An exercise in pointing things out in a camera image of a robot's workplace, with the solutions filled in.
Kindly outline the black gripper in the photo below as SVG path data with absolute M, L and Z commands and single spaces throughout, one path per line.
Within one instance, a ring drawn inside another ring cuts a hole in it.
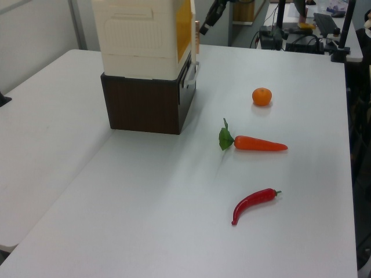
M 206 35 L 207 32 L 217 23 L 227 6 L 227 2 L 227 0 L 214 0 L 206 15 L 205 23 L 200 26 L 200 34 Z

